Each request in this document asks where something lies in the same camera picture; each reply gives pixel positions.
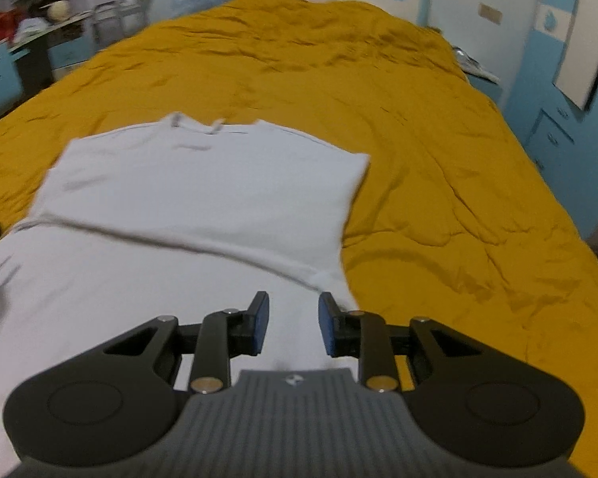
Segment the red bag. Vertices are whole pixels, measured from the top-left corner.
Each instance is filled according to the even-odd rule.
[[[13,38],[18,31],[18,25],[23,18],[23,13],[18,9],[0,12],[0,41],[7,39],[12,44]]]

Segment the blue gripper pad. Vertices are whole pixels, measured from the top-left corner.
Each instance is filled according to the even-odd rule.
[[[266,298],[263,300],[262,305],[257,311],[255,316],[255,332],[254,332],[254,346],[255,354],[261,354],[263,347],[263,340],[266,336],[266,329],[268,328],[268,318],[270,312],[270,298],[266,294]]]
[[[332,316],[328,313],[328,306],[326,305],[323,296],[319,296],[319,327],[321,329],[321,338],[326,347],[326,354],[334,357],[335,354],[335,326]]]

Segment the mustard blanket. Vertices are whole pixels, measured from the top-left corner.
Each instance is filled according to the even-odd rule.
[[[0,224],[68,140],[160,119],[258,118],[371,155],[343,239],[358,303],[426,315],[581,395],[598,477],[598,264],[437,33],[355,2],[233,0],[96,55],[0,121]]]

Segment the ribbed gray surface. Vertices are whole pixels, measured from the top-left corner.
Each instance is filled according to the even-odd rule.
[[[396,394],[349,370],[242,372],[233,388],[192,397],[173,429],[123,462],[88,469],[27,460],[12,478],[580,478],[565,460],[523,470],[467,463],[416,426]]]

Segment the light switch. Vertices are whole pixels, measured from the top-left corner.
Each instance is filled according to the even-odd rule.
[[[491,21],[492,23],[496,23],[496,25],[501,25],[502,12],[498,9],[485,4],[480,4],[478,6],[478,15],[486,20]]]

